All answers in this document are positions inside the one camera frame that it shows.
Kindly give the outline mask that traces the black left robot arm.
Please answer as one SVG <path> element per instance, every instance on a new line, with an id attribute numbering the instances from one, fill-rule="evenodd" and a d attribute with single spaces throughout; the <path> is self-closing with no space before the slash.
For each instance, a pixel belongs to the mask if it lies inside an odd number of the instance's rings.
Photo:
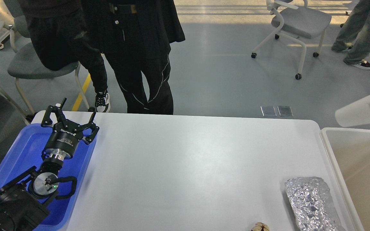
<path id="1" fill-rule="evenodd" d="M 0 231 L 57 231 L 76 203 L 99 127 L 48 106 L 40 125 L 19 133 L 0 164 Z"/>

